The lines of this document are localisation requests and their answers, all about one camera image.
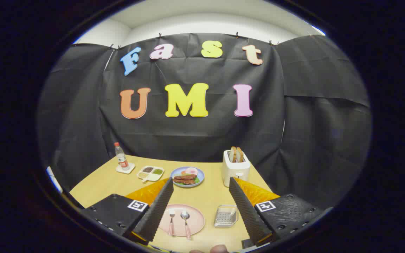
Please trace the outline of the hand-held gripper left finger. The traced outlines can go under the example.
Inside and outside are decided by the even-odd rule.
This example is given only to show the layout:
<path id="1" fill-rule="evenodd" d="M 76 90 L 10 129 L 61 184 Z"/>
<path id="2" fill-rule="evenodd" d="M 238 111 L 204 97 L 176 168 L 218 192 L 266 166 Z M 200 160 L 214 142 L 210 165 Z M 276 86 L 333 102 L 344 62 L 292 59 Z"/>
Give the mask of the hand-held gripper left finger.
<path id="1" fill-rule="evenodd" d="M 81 211 L 109 232 L 148 245 L 153 241 L 174 191 L 172 178 L 159 180 L 126 196 L 110 194 Z"/>

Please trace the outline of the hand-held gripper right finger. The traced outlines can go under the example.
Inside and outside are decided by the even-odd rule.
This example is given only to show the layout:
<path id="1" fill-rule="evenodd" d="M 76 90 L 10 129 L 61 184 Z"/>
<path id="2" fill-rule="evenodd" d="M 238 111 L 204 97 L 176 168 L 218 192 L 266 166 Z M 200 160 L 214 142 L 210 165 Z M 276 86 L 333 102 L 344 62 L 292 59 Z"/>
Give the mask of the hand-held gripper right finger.
<path id="1" fill-rule="evenodd" d="M 236 177 L 229 191 L 254 246 L 294 237 L 329 212 L 293 193 L 279 196 Z"/>

